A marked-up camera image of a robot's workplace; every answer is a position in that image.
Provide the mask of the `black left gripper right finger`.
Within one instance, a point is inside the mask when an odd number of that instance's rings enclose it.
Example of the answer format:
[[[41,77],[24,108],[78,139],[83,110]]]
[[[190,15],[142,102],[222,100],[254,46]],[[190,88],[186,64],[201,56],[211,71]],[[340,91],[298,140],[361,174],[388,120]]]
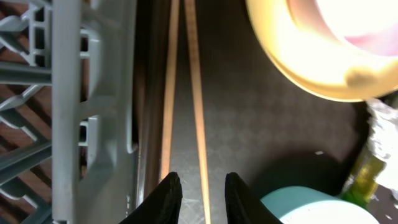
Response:
[[[282,224],[235,172],[226,175],[224,196],[228,224]]]

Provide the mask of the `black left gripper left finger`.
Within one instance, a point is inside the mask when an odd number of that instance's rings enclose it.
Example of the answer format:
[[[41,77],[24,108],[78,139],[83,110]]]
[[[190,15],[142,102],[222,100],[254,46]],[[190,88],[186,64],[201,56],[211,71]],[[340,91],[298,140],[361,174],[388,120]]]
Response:
[[[120,224],[177,224],[182,198],[180,177],[170,172]]]

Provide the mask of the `light blue bowl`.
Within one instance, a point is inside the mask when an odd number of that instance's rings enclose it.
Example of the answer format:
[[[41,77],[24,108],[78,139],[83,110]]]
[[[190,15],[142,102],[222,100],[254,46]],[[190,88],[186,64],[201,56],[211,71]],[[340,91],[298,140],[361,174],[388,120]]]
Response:
[[[284,187],[261,202],[285,224],[379,224],[367,210],[308,187]]]

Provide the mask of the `green snack wrapper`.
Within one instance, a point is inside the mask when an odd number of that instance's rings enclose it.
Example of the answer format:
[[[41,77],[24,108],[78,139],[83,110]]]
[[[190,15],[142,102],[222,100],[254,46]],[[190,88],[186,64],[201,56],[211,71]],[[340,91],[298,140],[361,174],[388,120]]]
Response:
[[[385,166],[384,161],[364,146],[342,188],[340,198],[367,209],[379,186],[376,178]]]

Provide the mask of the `white napkin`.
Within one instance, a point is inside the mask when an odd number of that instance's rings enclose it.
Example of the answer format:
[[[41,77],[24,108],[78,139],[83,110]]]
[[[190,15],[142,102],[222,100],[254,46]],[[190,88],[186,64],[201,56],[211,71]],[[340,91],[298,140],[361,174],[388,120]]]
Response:
[[[397,190],[397,109],[381,100],[366,101],[371,114],[369,144],[373,154],[385,163],[376,182]]]

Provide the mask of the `wooden chopstick farther from rack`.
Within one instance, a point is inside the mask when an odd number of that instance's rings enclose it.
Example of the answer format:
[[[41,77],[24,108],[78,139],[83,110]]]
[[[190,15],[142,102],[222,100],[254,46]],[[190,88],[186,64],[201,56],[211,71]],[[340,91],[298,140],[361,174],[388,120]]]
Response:
[[[187,25],[188,53],[192,81],[193,107],[197,134],[197,148],[200,168],[201,192],[205,223],[211,224],[210,190],[206,154],[205,121],[203,95],[201,88],[200,53],[198,43],[197,14],[195,0],[184,0],[185,20]]]

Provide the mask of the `pink bowl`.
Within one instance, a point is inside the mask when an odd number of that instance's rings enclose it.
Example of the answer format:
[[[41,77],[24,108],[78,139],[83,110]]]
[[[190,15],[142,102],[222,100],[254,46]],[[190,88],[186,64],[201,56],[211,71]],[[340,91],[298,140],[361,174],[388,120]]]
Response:
[[[288,0],[295,24],[347,47],[397,57],[397,0]]]

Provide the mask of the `dark brown serving tray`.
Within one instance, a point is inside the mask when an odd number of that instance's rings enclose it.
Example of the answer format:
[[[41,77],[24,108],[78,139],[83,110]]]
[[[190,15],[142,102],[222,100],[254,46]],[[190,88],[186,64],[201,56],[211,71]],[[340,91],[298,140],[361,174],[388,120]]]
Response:
[[[137,200],[159,185],[171,1],[137,3],[134,59]],[[366,101],[333,101],[287,79],[262,49],[246,1],[195,1],[211,223],[228,223],[226,175],[261,200],[291,186],[337,196],[369,134]],[[182,185],[178,223],[205,223],[184,1],[180,1],[170,172]],[[386,191],[368,211],[397,218]]]

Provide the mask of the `grey plastic dish rack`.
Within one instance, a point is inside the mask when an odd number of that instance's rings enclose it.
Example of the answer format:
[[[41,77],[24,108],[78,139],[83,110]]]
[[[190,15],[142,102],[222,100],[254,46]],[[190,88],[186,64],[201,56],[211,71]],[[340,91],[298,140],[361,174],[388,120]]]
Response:
[[[1,122],[32,144],[1,156],[1,194],[26,223],[119,223],[134,208],[132,84],[137,3],[29,1],[1,20]]]

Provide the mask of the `yellow plate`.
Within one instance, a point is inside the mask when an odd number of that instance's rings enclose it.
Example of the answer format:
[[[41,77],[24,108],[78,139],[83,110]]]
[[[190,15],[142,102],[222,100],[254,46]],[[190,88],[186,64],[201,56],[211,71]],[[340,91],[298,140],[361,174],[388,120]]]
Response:
[[[288,1],[246,1],[254,33],[270,61],[303,90],[358,102],[397,90],[397,59],[367,54],[294,22]]]

